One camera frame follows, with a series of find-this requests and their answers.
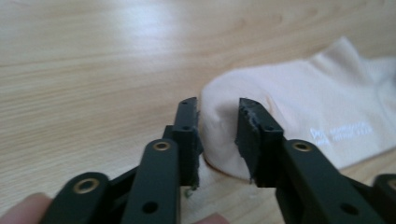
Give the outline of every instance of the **wooden table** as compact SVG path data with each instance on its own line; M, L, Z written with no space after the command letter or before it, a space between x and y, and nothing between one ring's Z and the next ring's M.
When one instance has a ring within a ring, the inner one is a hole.
M396 55L394 0L0 1L0 214L88 171L135 167L177 103L237 68L308 57L346 36ZM343 173L396 173L396 150ZM201 163L182 223L282 223L274 191Z

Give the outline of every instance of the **white fabric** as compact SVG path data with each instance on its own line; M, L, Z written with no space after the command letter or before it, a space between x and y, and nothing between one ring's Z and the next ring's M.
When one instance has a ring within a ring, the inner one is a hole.
M287 139L316 144L337 168L396 147L396 58L363 59L346 38L307 60L233 70L205 86L205 158L249 179L234 143L240 97L260 102Z

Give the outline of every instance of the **cloth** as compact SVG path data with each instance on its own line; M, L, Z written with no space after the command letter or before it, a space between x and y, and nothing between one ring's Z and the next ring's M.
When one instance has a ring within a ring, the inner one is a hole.
M396 58L364 59L344 37L309 59L233 70L202 90L205 159L249 179L234 143L241 97L260 102L287 139L316 144L337 168L396 147Z

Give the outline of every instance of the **wood grain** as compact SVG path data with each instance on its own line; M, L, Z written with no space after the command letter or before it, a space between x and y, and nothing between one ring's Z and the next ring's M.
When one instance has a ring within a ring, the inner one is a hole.
M222 73L308 57L346 36L368 58L396 55L394 0L0 1L0 214L71 177L139 163L177 103ZM345 169L370 183L396 151ZM182 223L282 223L274 192L202 162Z

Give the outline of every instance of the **folded cloth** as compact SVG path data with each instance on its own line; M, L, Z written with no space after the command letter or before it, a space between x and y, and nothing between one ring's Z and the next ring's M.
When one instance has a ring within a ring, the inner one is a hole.
M396 58L362 58L346 38L307 60L233 70L202 90L205 159L249 179L234 143L239 98L260 102L287 139L316 144L337 168L396 148Z

